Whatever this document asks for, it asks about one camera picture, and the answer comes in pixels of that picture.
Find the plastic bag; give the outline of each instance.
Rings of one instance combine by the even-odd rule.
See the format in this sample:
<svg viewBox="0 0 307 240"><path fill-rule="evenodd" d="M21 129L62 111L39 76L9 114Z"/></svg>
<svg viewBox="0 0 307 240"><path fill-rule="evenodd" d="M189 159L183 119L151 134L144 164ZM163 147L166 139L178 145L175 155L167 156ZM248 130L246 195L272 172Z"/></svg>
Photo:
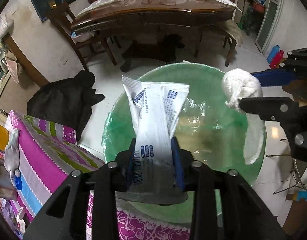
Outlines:
<svg viewBox="0 0 307 240"><path fill-rule="evenodd" d="M224 73L210 66L196 63L165 65L143 75L141 81L177 82L190 85L188 100L179 115L175 136L180 147L193 153L195 159L218 171L236 169L250 184L257 178L265 152L252 165L244 162L243 149L247 131L245 114L229 109L222 91ZM109 113L103 131L103 153L112 161L120 151L129 148L135 133L126 94L122 94ZM217 212L221 201L217 196ZM131 203L138 210L156 219L189 223L192 217L193 194L188 200L171 206Z"/></svg>
<svg viewBox="0 0 307 240"><path fill-rule="evenodd" d="M17 227L15 213L12 209L10 201L5 200L4 198L0 198L0 209L2 216L4 217L10 228L16 233L17 236L19 236L20 232Z"/></svg>
<svg viewBox="0 0 307 240"><path fill-rule="evenodd" d="M7 17L5 14L0 15L0 49L4 47L1 41L2 38L7 34L13 24L14 21Z"/></svg>
<svg viewBox="0 0 307 240"><path fill-rule="evenodd" d="M79 34L79 35L76 35L76 33L73 32L71 34L71 39L73 40L73 42L75 44L77 44L78 42L87 41L87 40L89 40L92 37L94 37L94 33L93 32L83 33L83 34Z"/></svg>

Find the white sachet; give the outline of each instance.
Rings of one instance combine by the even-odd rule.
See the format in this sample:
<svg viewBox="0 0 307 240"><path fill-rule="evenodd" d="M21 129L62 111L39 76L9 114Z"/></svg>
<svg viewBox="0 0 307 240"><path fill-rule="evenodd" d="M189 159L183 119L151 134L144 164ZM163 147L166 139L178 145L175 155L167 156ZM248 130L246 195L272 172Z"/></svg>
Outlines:
<svg viewBox="0 0 307 240"><path fill-rule="evenodd" d="M155 204L175 204L187 194L175 186L171 141L189 85L140 82L122 77L136 133L134 183L116 197Z"/></svg>

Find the barcode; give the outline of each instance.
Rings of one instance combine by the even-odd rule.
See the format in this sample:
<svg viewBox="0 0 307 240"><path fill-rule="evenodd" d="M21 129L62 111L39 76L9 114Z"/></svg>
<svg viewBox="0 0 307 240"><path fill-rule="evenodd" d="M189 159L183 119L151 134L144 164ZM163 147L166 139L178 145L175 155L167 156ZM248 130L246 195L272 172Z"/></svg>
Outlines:
<svg viewBox="0 0 307 240"><path fill-rule="evenodd" d="M135 151L134 154L134 184L142 183L142 173L141 173L141 162L140 162L140 154L139 151Z"/></svg>

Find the purple floral fabric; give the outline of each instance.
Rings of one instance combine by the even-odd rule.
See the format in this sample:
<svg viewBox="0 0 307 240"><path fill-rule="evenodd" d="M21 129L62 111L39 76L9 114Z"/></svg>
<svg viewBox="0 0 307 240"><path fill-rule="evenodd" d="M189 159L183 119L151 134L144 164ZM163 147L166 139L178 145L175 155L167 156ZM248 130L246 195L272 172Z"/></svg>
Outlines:
<svg viewBox="0 0 307 240"><path fill-rule="evenodd" d="M87 239L91 239L93 194L90 194L87 213ZM147 221L124 210L117 211L121 240L188 240L188 228L166 222Z"/></svg>

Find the white towel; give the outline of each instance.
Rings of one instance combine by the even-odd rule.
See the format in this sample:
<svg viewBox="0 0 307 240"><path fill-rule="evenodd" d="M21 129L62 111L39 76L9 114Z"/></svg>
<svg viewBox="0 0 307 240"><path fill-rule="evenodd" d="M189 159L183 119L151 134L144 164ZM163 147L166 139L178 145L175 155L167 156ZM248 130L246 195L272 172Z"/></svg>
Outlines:
<svg viewBox="0 0 307 240"><path fill-rule="evenodd" d="M10 172L10 180L15 188L17 188L15 183L15 173L17 174L17 177L20 176L20 172L18 170L20 164L19 132L19 129L14 129L11 132L8 145L5 149L5 168Z"/></svg>
<svg viewBox="0 0 307 240"><path fill-rule="evenodd" d="M262 97L262 89L257 78L249 72L236 68L227 72L222 79L222 89L229 101L226 105L243 113L239 107L242 98ZM259 157L265 139L265 122L257 114L246 114L248 128L244 145L244 158L247 165Z"/></svg>

